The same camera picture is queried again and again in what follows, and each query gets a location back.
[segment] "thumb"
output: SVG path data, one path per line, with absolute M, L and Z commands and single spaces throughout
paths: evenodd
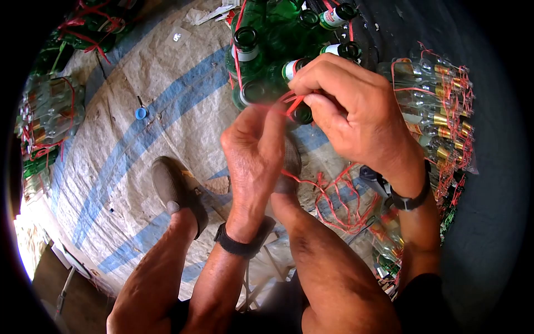
M 235 119 L 232 127 L 235 135 L 252 136 L 258 140 L 262 133 L 265 111 L 246 107 Z
M 338 107 L 326 96 L 321 94 L 308 94 L 304 102 L 310 106 L 314 122 L 330 138 L 349 127 L 347 119 L 341 115 Z
M 284 105 L 280 103 L 273 105 L 267 112 L 263 135 L 258 143 L 258 149 L 260 151 L 265 152 L 265 150 L 270 150 L 271 147 L 275 147 L 278 150 L 282 150 L 282 156 L 284 155 L 286 118 Z

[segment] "right hand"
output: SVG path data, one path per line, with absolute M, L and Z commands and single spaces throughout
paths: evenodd
M 306 95 L 313 120 L 336 152 L 382 174 L 401 196 L 415 197 L 425 182 L 422 149 L 404 123 L 386 78 L 331 53 L 298 71 L 289 88 Z M 337 100 L 312 93 L 316 89 Z

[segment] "shoe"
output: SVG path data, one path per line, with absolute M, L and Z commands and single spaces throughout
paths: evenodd
M 284 169 L 294 176 L 299 176 L 302 170 L 302 161 L 300 153 L 295 144 L 286 137 L 285 141 L 286 154 L 284 155 Z M 286 175 L 280 175 L 274 186 L 275 193 L 297 193 L 298 182 Z
M 208 214 L 197 194 L 187 189 L 184 176 L 172 159 L 159 157 L 154 160 L 152 163 L 152 184 L 169 215 L 182 208 L 191 209 L 198 224 L 196 240 L 208 224 Z

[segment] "wrist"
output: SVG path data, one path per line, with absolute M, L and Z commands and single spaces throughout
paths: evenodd
M 226 222 L 226 234 L 233 240 L 248 244 L 258 233 L 265 215 L 261 203 L 234 202 Z
M 271 207 L 274 215 L 280 221 L 286 221 L 283 217 L 294 217 L 295 212 L 302 210 L 299 199 L 295 193 L 272 193 Z
M 394 169 L 382 175 L 397 194 L 415 198 L 425 185 L 425 156 L 421 147 L 410 146 L 392 164 Z

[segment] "blue bottle cap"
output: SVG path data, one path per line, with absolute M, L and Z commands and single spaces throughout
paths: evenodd
M 146 117 L 146 109 L 138 108 L 137 110 L 135 110 L 135 118 L 137 118 L 138 120 L 142 120 L 145 117 Z

